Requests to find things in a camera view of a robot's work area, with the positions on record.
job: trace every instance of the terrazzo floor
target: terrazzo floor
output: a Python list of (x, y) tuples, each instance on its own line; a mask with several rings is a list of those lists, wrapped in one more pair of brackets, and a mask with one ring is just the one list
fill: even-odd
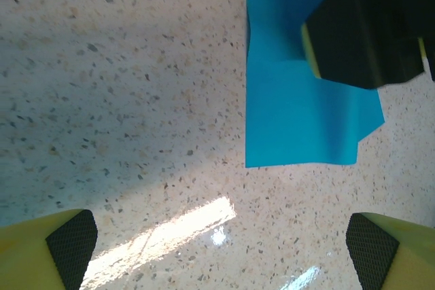
[(360, 289), (354, 212), (435, 226), (435, 84), (354, 166), (244, 168), (245, 0), (0, 0), (0, 224), (99, 227), (82, 289)]

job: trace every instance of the folded blue paper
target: folded blue paper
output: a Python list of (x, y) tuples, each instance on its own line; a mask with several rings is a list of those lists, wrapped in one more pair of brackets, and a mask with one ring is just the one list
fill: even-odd
[(376, 90), (316, 79), (300, 27), (322, 0), (247, 0), (246, 167), (353, 164), (383, 122)]

